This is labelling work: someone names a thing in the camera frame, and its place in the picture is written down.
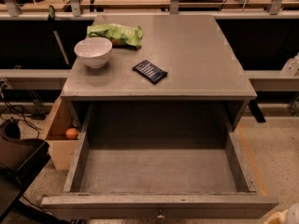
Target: floor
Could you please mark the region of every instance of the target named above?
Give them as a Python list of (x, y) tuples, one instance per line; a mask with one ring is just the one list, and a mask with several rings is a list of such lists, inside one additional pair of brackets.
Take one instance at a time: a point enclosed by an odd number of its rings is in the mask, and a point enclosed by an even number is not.
[[(275, 195), (280, 204), (260, 219), (113, 219), (91, 220), (90, 224), (258, 224), (264, 223), (270, 215), (281, 212), (299, 203), (299, 118), (292, 117), (285, 105), (260, 105), (266, 122), (258, 123), (246, 111), (235, 136), (240, 144), (243, 159), (251, 170), (256, 189), (261, 195)], [(33, 121), (42, 128), (43, 121)], [(36, 132), (21, 124), (23, 137), (35, 137)], [(46, 165), (25, 196), (36, 203), (42, 194), (59, 195), (63, 191), (67, 171), (56, 171), (52, 162)], [(34, 224), (35, 222), (13, 211), (4, 224)]]

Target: white bottle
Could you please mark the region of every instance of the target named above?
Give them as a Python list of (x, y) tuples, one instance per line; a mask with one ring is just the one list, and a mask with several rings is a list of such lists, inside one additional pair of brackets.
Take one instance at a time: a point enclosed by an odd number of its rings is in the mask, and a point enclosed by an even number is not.
[(294, 58), (290, 58), (282, 68), (282, 73), (286, 76), (294, 76), (299, 69), (299, 53)]

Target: cardboard box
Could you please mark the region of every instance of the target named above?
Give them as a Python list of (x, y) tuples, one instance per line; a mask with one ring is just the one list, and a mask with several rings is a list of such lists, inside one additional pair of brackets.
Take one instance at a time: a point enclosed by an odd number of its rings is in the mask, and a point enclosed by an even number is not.
[(49, 154), (57, 170), (69, 170), (78, 140), (67, 140), (65, 131), (72, 127), (72, 118), (65, 101), (58, 97), (45, 119), (40, 138), (49, 145)]

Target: green snack bag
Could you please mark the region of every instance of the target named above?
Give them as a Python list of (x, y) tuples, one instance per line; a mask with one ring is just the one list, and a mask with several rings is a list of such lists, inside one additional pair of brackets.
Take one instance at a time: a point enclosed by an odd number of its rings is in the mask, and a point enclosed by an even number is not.
[(87, 36), (101, 36), (109, 39), (114, 46), (129, 45), (140, 49), (142, 29), (140, 26), (128, 27), (119, 24), (98, 24), (88, 26)]

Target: gray tabletop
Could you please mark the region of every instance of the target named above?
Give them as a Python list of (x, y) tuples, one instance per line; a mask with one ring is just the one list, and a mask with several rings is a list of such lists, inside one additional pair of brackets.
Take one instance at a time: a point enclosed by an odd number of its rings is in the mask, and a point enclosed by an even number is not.
[[(251, 99), (254, 89), (220, 27), (205, 15), (100, 15), (94, 24), (143, 30), (142, 48), (114, 48), (102, 68), (77, 59), (62, 97), (70, 100), (131, 98)], [(168, 76), (152, 84), (132, 68), (148, 60)]]

